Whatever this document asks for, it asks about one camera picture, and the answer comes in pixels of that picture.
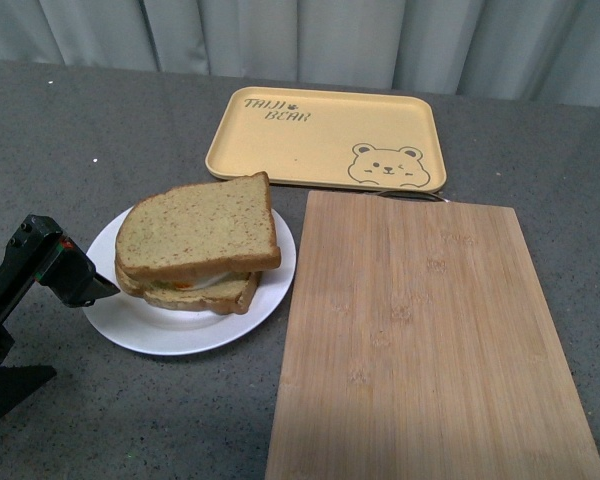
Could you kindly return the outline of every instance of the cartoon bear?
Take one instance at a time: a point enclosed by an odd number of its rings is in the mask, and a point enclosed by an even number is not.
[[[375,148],[368,143],[353,147],[356,158],[349,166],[349,176],[358,183],[387,187],[422,187],[431,176],[420,163],[422,152],[413,147],[400,150]]]

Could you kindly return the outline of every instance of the gray countertop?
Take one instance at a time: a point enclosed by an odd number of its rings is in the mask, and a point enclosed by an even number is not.
[[[29,213],[86,250],[139,199],[213,181],[206,153],[247,85],[298,86],[0,61],[0,263]],[[415,96],[434,112],[443,195],[516,210],[600,452],[600,109]],[[272,187],[297,245],[307,193]],[[5,365],[57,376],[0,420],[0,479],[263,478],[291,294],[235,342],[160,357],[34,285]]]

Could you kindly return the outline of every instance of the plastic tray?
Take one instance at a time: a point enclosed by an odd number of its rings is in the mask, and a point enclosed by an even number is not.
[[[435,192],[446,181],[431,107],[404,96],[248,87],[231,97],[206,158],[219,178]]]

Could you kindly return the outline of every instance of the bread slice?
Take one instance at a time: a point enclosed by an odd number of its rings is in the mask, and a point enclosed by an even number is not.
[[[139,202],[120,227],[115,261],[138,282],[279,267],[269,177],[185,185]]]
[[[148,304],[169,310],[210,310],[220,315],[245,314],[255,295],[261,273],[228,273],[219,282],[196,290],[177,290],[160,283],[133,280],[116,265],[120,288]]]

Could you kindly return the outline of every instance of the bamboo cutting board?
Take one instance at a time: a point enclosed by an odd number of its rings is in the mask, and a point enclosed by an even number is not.
[[[267,479],[600,479],[512,209],[311,192]]]

